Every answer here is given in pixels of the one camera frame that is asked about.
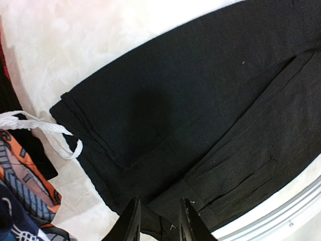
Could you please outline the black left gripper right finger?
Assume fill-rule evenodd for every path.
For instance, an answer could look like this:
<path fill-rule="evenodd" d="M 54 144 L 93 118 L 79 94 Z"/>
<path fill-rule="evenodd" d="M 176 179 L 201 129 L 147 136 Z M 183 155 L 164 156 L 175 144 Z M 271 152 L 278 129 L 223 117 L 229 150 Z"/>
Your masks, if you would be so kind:
<path fill-rule="evenodd" d="M 179 229 L 180 241 L 217 241 L 187 198 L 180 200 Z"/>

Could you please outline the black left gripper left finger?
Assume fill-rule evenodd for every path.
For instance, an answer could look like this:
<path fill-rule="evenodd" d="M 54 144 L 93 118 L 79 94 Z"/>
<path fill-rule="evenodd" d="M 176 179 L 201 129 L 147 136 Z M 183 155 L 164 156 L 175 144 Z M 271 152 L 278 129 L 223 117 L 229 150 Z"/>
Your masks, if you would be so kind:
<path fill-rule="evenodd" d="M 141 203 L 133 198 L 126 206 L 119 219 L 102 241 L 137 241 L 140 240 Z"/>

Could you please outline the black garment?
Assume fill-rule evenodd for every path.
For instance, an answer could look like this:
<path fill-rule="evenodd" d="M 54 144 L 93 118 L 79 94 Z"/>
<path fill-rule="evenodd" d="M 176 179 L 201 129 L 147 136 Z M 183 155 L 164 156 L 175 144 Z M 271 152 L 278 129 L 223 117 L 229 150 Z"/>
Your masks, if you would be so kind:
<path fill-rule="evenodd" d="M 279 191 L 320 154 L 320 1 L 243 1 L 124 54 L 50 113 L 106 205 L 178 237 L 179 200 L 209 230 Z"/>

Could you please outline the navy blue t-shirt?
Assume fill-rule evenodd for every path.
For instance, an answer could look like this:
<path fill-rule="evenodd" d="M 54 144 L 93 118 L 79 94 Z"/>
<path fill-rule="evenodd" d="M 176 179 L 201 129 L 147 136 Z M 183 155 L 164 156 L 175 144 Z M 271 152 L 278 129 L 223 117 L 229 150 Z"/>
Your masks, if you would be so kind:
<path fill-rule="evenodd" d="M 42 240 L 38 226 L 11 191 L 1 185 L 1 240 Z"/>

